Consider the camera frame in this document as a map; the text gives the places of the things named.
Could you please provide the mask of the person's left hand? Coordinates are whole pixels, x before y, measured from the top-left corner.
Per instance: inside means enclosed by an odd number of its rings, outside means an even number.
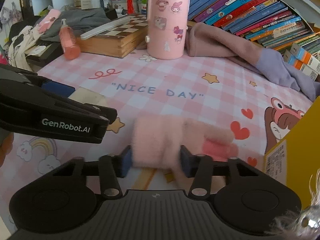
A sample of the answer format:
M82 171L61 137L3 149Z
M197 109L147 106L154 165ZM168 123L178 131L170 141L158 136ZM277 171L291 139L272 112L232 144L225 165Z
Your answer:
M0 147L0 167L3 165L6 156L12 150L12 144L14 141L14 134L10 133L2 142Z

